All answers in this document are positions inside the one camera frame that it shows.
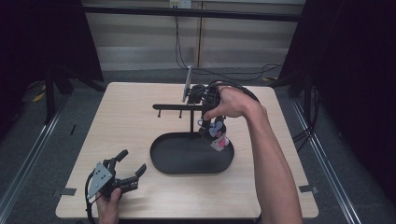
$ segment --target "wire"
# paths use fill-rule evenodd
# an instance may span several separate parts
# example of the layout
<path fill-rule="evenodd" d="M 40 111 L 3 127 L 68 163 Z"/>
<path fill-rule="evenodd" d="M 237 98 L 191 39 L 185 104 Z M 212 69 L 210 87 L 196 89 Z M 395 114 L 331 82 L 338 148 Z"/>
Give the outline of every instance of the wire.
<path fill-rule="evenodd" d="M 87 204 L 87 209 L 85 211 L 87 211 L 87 217 L 91 224 L 95 224 L 95 220 L 92 216 L 92 205 L 96 200 L 93 201 L 93 203 L 90 203 L 90 200 L 88 199 L 88 185 L 93 177 L 93 172 L 94 170 L 88 175 L 87 182 L 85 183 L 85 204 Z"/>
<path fill-rule="evenodd" d="M 180 46 L 180 37 L 179 37 L 179 32 L 178 32 L 178 17 L 175 16 L 175 24 L 176 24 L 176 46 L 175 46 L 175 53 L 176 53 L 176 62 L 177 65 L 182 68 L 182 69 L 186 69 L 188 70 L 188 66 L 184 63 L 183 60 L 183 56 L 181 54 L 181 46 Z M 283 64 L 280 63 L 268 63 L 266 65 L 264 65 L 261 69 L 261 71 L 259 72 L 244 72 L 244 73 L 235 73 L 235 72 L 230 72 L 230 73 L 215 73 L 206 69 L 202 69 L 202 68 L 192 68 L 191 71 L 196 74 L 196 75 L 200 75 L 200 76 L 210 76 L 210 75 L 214 75 L 214 76 L 219 76 L 219 77 L 224 77 L 224 78 L 228 78 L 230 80 L 233 81 L 253 81 L 256 79 L 259 79 L 263 76 L 264 73 L 269 72 L 271 70 L 276 69 L 279 66 L 283 66 Z M 236 77 L 227 77 L 228 75 L 257 75 L 255 77 L 252 78 L 236 78 Z"/>
<path fill-rule="evenodd" d="M 181 55 L 180 38 L 179 38 L 179 35 L 178 35 L 178 17 L 177 16 L 175 16 L 175 23 L 176 23 L 176 62 L 177 62 L 177 65 L 180 68 L 189 69 L 187 67 L 187 65 L 184 63 L 183 56 Z M 178 62 L 178 56 L 180 56 L 180 60 L 183 63 L 183 66 L 181 66 L 180 63 Z"/>
<path fill-rule="evenodd" d="M 198 93 L 202 92 L 202 91 L 206 91 L 209 90 L 210 88 L 213 87 L 219 87 L 219 86 L 231 86 L 234 87 L 240 91 L 242 91 L 244 94 L 250 96 L 253 100 L 260 102 L 259 99 L 256 97 L 256 95 L 254 95 L 253 92 L 251 92 L 250 90 L 246 89 L 245 87 L 238 85 L 236 83 L 233 83 L 231 81 L 225 81 L 225 80 L 215 80 L 209 83 L 209 85 L 207 85 L 206 87 L 201 88 L 198 91 L 195 91 L 193 93 L 193 95 L 190 95 L 189 97 L 195 97 Z"/>
<path fill-rule="evenodd" d="M 338 15 L 340 14 L 341 9 L 342 9 L 343 6 L 344 6 L 344 3 L 345 3 L 345 0 L 343 0 L 343 1 L 341 2 L 340 7 L 337 9 L 337 13 L 336 13 L 335 18 L 338 18 Z M 320 60 L 318 60 L 319 62 L 322 61 L 322 59 L 323 59 L 323 57 L 324 57 L 325 49 L 328 47 L 328 45 L 329 45 L 329 43 L 330 43 L 330 39 L 332 38 L 332 34 L 334 33 L 334 27 L 335 27 L 335 24 L 336 24 L 336 23 L 337 23 L 337 20 L 333 20 L 332 25 L 331 25 L 331 29 L 330 29 L 330 34 L 328 35 L 327 39 L 325 40 L 324 47 L 323 47 L 322 49 L 320 49 L 320 50 L 321 50 L 321 53 L 320 53 L 321 57 L 320 57 Z M 312 132 L 314 131 L 315 124 L 316 124 L 316 119 L 318 118 L 318 105 L 319 105 L 319 103 L 320 103 L 319 97 L 318 97 L 318 98 L 315 97 L 315 98 L 314 98 L 314 104 L 315 104 L 315 110 L 316 110 L 316 111 L 315 111 L 315 117 L 314 117 L 314 120 L 312 121 L 311 128 L 310 128 L 310 129 L 308 128 L 308 129 L 309 129 L 309 133 L 308 133 L 307 138 L 306 138 L 305 141 L 302 143 L 302 145 L 297 149 L 297 152 L 299 152 L 299 151 L 301 150 L 301 148 L 304 146 L 305 142 L 311 137 L 311 134 L 312 134 Z"/>
<path fill-rule="evenodd" d="M 305 143 L 308 141 L 309 138 L 311 138 L 312 133 L 314 132 L 317 120 L 318 120 L 318 111 L 319 111 L 319 104 L 320 104 L 320 97 L 318 95 L 318 90 L 314 88 L 314 97 L 312 99 L 314 107 L 315 107 L 315 115 L 313 120 L 309 120 L 310 122 L 310 126 L 308 128 L 306 128 L 304 131 L 302 131 L 301 133 L 297 134 L 296 136 L 293 137 L 293 142 L 297 143 L 298 141 L 302 140 L 304 138 L 304 136 L 306 135 L 305 140 L 303 141 L 303 143 L 298 147 L 297 152 L 300 152 L 300 150 L 303 148 L 303 146 L 305 145 Z"/>
<path fill-rule="evenodd" d="M 102 198 L 103 194 L 100 194 L 99 197 L 95 198 L 95 200 L 93 200 L 93 202 L 91 203 L 96 203 L 96 201 L 98 201 L 98 199 Z"/>

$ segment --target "gray floor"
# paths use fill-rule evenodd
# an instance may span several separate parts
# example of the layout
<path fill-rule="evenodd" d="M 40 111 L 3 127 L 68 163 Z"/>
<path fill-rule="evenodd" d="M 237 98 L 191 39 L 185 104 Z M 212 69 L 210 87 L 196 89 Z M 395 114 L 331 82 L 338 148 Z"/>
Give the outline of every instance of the gray floor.
<path fill-rule="evenodd" d="M 229 69 L 228 71 L 254 72 L 259 69 Z M 211 69 L 225 72 L 226 69 Z M 264 77 L 276 77 L 280 68 L 265 73 Z M 186 71 L 181 69 L 145 70 L 105 72 L 105 83 L 112 81 L 183 83 Z M 257 75 L 233 75 L 239 78 L 252 78 Z M 193 83 L 207 84 L 219 76 L 193 75 Z M 102 92 L 94 91 L 85 84 L 72 80 L 75 90 L 68 98 L 59 121 L 51 137 L 45 145 L 38 161 L 33 166 L 5 223 L 76 223 L 76 220 L 63 220 L 55 215 L 59 196 L 53 195 L 56 189 L 64 188 L 70 175 L 85 136 L 91 126 L 96 109 L 103 97 Z M 251 81 L 238 81 L 248 86 L 266 86 L 270 81 L 261 78 Z M 40 87 L 26 92 L 24 108 L 11 130 L 1 140 L 0 162 L 0 195 L 5 195 L 11 181 L 19 171 L 29 150 L 43 128 L 46 116 L 45 99 L 32 103 L 33 97 Z M 277 88 L 276 95 L 284 113 L 291 135 L 300 133 L 303 128 L 287 95 L 287 88 Z M 332 123 L 332 118 L 322 106 L 319 110 L 316 134 L 326 151 L 328 160 L 332 163 L 340 182 L 356 208 L 361 223 L 396 223 L 396 210 L 384 196 L 381 188 L 355 159 L 338 131 Z M 348 223 L 334 196 L 333 190 L 326 178 L 317 156 L 309 143 L 305 144 L 299 153 L 306 176 L 311 186 L 318 189 L 314 195 L 318 204 L 319 215 L 316 218 L 305 219 L 304 223 Z M 133 223 L 251 223 L 251 220 L 136 220 Z"/>

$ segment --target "metal rod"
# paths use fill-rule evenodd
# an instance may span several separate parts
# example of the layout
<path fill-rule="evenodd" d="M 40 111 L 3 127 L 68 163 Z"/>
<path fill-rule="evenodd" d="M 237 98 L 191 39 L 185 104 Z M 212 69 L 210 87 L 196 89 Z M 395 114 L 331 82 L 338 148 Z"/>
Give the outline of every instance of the metal rod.
<path fill-rule="evenodd" d="M 190 133 L 194 132 L 194 111 L 190 111 Z"/>
<path fill-rule="evenodd" d="M 49 9 L 75 10 L 88 13 L 109 13 L 109 14 L 131 14 L 131 15 L 152 15 L 152 16 L 179 16 L 196 18 L 218 18 L 218 19 L 238 19 L 254 21 L 301 21 L 306 20 L 300 15 L 293 14 L 271 14 L 257 12 L 239 11 L 218 11 L 206 9 L 186 9 L 167 7 L 114 7 L 106 5 L 83 4 L 75 5 L 52 5 Z"/>
<path fill-rule="evenodd" d="M 201 105 L 153 105 L 156 110 L 202 110 Z"/>

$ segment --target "black stand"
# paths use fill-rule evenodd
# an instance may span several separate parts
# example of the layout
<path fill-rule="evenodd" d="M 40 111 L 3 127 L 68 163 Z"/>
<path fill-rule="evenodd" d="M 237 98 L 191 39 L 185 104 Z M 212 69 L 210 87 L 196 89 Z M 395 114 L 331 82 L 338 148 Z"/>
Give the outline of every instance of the black stand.
<path fill-rule="evenodd" d="M 194 111 L 201 105 L 154 105 L 154 109 L 191 112 L 189 133 L 165 133 L 151 145 L 150 157 L 157 170 L 168 175 L 217 174 L 226 170 L 233 161 L 233 144 L 216 151 L 198 132 L 193 131 Z"/>
<path fill-rule="evenodd" d="M 75 77 L 87 86 L 95 89 L 96 91 L 105 91 L 106 88 L 102 87 L 91 79 L 81 76 L 79 73 L 74 72 L 66 66 L 52 66 L 46 76 L 46 95 L 47 95 L 47 118 L 45 124 L 48 124 L 55 115 L 55 98 L 53 91 L 53 84 L 57 86 L 61 94 L 70 95 L 73 92 L 73 86 L 69 81 L 69 77 Z"/>

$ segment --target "black curtain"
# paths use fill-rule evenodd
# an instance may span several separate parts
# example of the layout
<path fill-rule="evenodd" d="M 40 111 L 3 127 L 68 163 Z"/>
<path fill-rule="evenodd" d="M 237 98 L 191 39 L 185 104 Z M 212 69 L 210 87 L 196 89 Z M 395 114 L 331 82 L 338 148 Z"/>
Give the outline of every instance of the black curtain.
<path fill-rule="evenodd" d="M 341 135 L 396 203 L 396 2 L 306 1 L 304 13 L 320 12 L 318 26 L 298 24 L 279 78 L 292 77 L 291 95 L 317 86 Z"/>
<path fill-rule="evenodd" d="M 0 136 L 20 111 L 26 87 L 44 80 L 51 66 L 103 80 L 85 13 L 53 9 L 55 4 L 81 5 L 78 0 L 16 0 L 1 6 Z"/>

